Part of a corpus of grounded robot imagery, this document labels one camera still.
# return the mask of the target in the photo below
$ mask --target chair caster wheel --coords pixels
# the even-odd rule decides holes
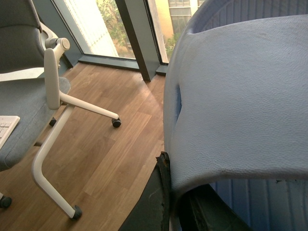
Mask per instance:
[[[12,203],[12,199],[10,197],[3,196],[0,200],[0,208],[8,208]]]
[[[112,126],[114,126],[115,128],[118,128],[118,127],[121,125],[121,120],[120,120],[120,118],[118,118],[118,119],[112,119],[111,122],[112,122]]]
[[[56,122],[57,120],[55,118],[52,118],[51,121],[49,122],[49,125],[53,127]]]
[[[82,210],[77,205],[73,207],[75,210],[74,216],[71,218],[71,220],[78,220],[82,215]]]

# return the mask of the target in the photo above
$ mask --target chair backrest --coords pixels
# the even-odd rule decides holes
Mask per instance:
[[[254,19],[308,14],[308,1],[207,0],[198,12],[191,27],[194,33]]]
[[[165,83],[173,190],[220,179],[308,178],[308,15],[195,34],[192,26]]]
[[[2,0],[0,73],[44,66],[40,22],[30,0]]]

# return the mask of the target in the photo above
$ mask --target floor plank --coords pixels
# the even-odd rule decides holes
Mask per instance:
[[[111,119],[75,108],[45,159],[43,174],[82,208],[80,220],[71,221],[33,182],[33,147],[0,173],[0,192],[13,199],[10,208],[0,209],[0,231],[116,231],[164,150],[165,77],[145,83],[138,72],[89,64],[77,64],[64,76],[71,81],[70,95],[119,114],[122,125],[113,128]]]

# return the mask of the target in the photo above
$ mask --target white chair leg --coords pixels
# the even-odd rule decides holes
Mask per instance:
[[[74,208],[55,190],[55,188],[46,180],[42,173],[43,161],[54,144],[64,124],[73,112],[74,106],[67,105],[62,115],[52,128],[50,134],[42,144],[32,163],[32,176],[35,183],[72,219],[78,219],[82,211],[78,206]]]
[[[119,119],[119,115],[116,114],[116,113],[110,112],[106,109],[100,108],[100,107],[95,106],[91,103],[87,103],[87,102],[82,101],[80,99],[66,95],[62,92],[60,92],[60,100],[63,101],[64,103],[68,103],[68,104],[74,105],[76,107],[80,107],[80,108],[83,108],[85,110],[95,112],[95,113],[101,114],[103,116],[112,118],[112,119]]]

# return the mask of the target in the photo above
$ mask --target chair seat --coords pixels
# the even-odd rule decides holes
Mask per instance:
[[[60,90],[68,93],[68,79],[61,77],[59,82]],[[56,110],[47,106],[44,78],[0,82],[0,99],[0,115],[20,117],[16,128],[0,149],[0,171],[4,171],[24,157]]]

